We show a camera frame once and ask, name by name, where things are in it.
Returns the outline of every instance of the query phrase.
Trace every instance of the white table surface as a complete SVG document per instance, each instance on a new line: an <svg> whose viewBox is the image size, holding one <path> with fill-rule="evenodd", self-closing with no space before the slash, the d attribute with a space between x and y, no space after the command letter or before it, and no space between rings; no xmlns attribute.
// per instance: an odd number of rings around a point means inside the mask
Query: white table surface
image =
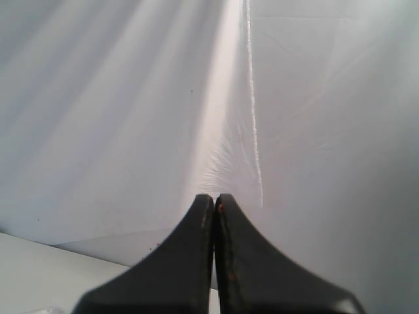
<svg viewBox="0 0 419 314"><path fill-rule="evenodd" d="M55 306L70 313L80 296L126 271L118 264L0 234L0 313ZM210 314L219 313L211 289Z"/></svg>

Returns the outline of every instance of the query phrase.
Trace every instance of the wrinkled fabric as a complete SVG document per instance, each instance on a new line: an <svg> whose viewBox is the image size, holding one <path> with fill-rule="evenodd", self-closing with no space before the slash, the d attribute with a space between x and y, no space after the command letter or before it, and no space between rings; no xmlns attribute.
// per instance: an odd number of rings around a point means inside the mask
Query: wrinkled fabric
<svg viewBox="0 0 419 314"><path fill-rule="evenodd" d="M418 9L0 2L0 230L132 265L229 192L369 313L416 313Z"/></svg>

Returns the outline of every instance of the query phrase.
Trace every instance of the white cloth backdrop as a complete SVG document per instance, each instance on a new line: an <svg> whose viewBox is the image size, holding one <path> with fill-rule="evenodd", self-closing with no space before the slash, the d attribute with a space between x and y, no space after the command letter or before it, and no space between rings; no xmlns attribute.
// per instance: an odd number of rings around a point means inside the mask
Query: white cloth backdrop
<svg viewBox="0 0 419 314"><path fill-rule="evenodd" d="M132 265L231 192L370 313L416 313L416 2L0 1L0 230Z"/></svg>

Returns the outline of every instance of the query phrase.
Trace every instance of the white fabric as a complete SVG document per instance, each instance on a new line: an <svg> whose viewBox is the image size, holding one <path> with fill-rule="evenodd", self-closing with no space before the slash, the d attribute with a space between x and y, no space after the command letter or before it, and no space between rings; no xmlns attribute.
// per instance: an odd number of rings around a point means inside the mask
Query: white fabric
<svg viewBox="0 0 419 314"><path fill-rule="evenodd" d="M193 196L416 313L418 4L0 2L0 229L130 265Z"/></svg>

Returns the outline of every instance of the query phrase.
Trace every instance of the black rubber object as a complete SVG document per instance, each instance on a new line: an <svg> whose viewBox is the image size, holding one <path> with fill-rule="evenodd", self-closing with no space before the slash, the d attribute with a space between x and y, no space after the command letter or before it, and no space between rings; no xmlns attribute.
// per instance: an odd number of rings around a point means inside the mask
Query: black rubber object
<svg viewBox="0 0 419 314"><path fill-rule="evenodd" d="M198 195L172 234L144 261L87 292L74 314L208 312L213 200Z"/></svg>
<svg viewBox="0 0 419 314"><path fill-rule="evenodd" d="M230 194L215 204L214 237L222 314L365 313L350 292L277 251Z"/></svg>

